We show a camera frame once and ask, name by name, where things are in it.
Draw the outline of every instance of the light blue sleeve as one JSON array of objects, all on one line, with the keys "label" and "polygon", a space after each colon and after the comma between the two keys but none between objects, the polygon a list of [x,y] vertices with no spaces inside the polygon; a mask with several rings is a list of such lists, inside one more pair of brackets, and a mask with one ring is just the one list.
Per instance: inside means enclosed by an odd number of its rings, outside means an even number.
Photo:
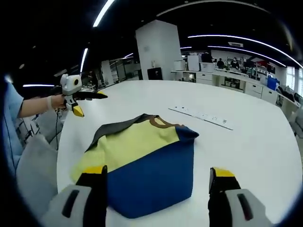
[{"label": "light blue sleeve", "polygon": [[9,112],[12,120],[15,121],[18,117],[18,113],[23,102],[23,97],[18,94],[14,86],[11,83],[7,83],[6,101],[9,105]]}]

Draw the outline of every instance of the chair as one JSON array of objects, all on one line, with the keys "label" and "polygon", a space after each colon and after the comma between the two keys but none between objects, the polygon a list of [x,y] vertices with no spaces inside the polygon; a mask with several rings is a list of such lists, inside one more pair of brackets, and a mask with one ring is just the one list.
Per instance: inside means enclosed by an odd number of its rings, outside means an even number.
[{"label": "chair", "polygon": [[303,139],[303,109],[300,108],[296,113],[293,113],[290,119],[289,124],[294,131],[294,135]]}]

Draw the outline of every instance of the blue fabric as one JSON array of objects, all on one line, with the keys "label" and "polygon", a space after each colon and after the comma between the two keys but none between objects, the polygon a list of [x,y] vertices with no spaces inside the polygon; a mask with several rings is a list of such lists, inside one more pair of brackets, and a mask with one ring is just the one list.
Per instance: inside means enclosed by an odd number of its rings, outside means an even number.
[{"label": "blue fabric", "polygon": [[7,83],[4,99],[4,116],[2,118],[2,135],[4,137],[4,152],[8,161],[9,170],[13,176],[15,176],[15,171],[23,151],[15,129],[15,121],[22,102],[23,97],[17,93],[11,83]]},{"label": "blue fabric", "polygon": [[138,218],[188,199],[193,189],[194,139],[183,127],[180,141],[162,147],[108,174],[108,204]]}]

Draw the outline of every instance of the window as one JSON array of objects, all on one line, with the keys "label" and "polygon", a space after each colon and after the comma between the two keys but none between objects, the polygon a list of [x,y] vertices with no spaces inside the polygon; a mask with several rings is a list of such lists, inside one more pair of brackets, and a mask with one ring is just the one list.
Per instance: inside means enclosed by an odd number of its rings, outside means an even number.
[{"label": "window", "polygon": [[287,67],[286,86],[294,90],[294,67]]},{"label": "window", "polygon": [[299,86],[298,86],[298,94],[303,95],[303,74],[302,69],[299,69]]}]

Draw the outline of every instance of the white pillar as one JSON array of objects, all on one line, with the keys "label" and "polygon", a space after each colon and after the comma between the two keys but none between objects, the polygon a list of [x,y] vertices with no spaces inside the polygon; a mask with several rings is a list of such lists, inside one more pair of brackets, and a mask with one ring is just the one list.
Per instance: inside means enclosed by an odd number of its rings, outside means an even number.
[{"label": "white pillar", "polygon": [[154,20],[136,31],[136,39],[143,79],[154,62],[164,80],[173,80],[174,61],[182,60],[177,26]]},{"label": "white pillar", "polygon": [[112,70],[110,69],[109,60],[101,62],[102,73],[104,81],[107,81],[109,84],[114,83],[112,76]]}]

